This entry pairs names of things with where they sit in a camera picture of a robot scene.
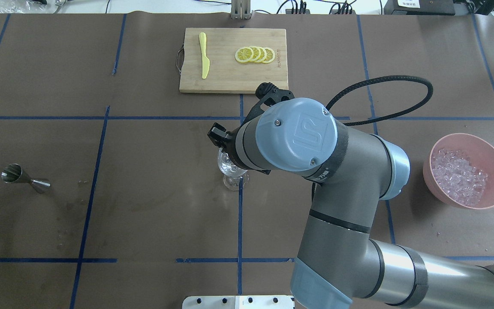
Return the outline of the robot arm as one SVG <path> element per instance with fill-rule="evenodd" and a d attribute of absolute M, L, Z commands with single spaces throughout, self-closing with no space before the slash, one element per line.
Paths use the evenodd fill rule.
<path fill-rule="evenodd" d="M 211 142 L 244 170 L 283 170 L 316 184 L 291 280 L 308 309 L 369 299 L 398 309 L 494 309 L 494 265 L 481 267 L 369 237 L 379 201 L 410 175 L 400 147 L 337 121 L 317 100 L 258 106 Z"/>

